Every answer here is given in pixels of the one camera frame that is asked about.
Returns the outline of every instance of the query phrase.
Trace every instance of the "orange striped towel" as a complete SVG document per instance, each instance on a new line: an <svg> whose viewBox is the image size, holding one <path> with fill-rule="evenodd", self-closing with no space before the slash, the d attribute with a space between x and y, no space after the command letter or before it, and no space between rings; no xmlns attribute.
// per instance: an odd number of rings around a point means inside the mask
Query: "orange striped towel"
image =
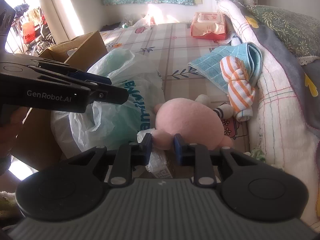
<svg viewBox="0 0 320 240"><path fill-rule="evenodd" d="M234 117L244 122L252 117L255 90L248 82L249 77L244 62L237 57L227 56L220 60L223 79L228 83L230 104L234 109Z"/></svg>

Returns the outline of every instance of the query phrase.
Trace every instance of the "cardboard box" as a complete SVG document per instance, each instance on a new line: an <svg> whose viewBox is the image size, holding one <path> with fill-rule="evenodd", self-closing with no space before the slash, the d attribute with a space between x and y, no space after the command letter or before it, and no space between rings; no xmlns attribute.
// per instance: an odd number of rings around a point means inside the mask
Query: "cardboard box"
<svg viewBox="0 0 320 240"><path fill-rule="evenodd" d="M75 48L77 50L69 57L67 51ZM107 53L103 39L96 31L50 47L39 57L67 63L72 68L87 71ZM51 132L50 120L50 110L33 108L11 150L14 157L38 171L59 162L62 156L62 151Z"/></svg>

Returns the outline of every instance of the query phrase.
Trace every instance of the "red bag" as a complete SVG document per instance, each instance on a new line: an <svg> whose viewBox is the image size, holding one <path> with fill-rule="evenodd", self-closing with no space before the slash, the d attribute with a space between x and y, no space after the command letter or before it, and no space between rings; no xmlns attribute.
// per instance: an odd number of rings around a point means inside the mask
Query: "red bag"
<svg viewBox="0 0 320 240"><path fill-rule="evenodd" d="M22 25L23 43L29 44L36 39L35 24L33 22L27 22Z"/></svg>

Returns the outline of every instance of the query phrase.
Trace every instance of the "blue towel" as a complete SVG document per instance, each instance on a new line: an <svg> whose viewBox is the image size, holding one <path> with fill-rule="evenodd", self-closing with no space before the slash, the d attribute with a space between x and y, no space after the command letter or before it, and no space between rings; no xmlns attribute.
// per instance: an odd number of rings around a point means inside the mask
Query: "blue towel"
<svg viewBox="0 0 320 240"><path fill-rule="evenodd" d="M249 75L249 83L254 87L261 73L262 55L259 48L252 42L237 46L219 46L211 53L191 61L188 65L195 68L223 92L228 93L228 83L223 79L220 69L220 60L226 56L235 56L244 62Z"/></svg>

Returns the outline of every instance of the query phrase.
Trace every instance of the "gray ribbed grip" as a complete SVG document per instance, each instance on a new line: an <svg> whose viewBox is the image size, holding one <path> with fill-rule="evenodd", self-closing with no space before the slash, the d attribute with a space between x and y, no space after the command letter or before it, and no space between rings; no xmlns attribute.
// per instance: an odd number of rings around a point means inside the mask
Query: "gray ribbed grip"
<svg viewBox="0 0 320 240"><path fill-rule="evenodd" d="M111 190L79 219L26 218L9 235L14 240L311 240L316 233L298 219L272 224L244 219L215 191L195 187L189 179L135 179L129 187Z"/></svg>

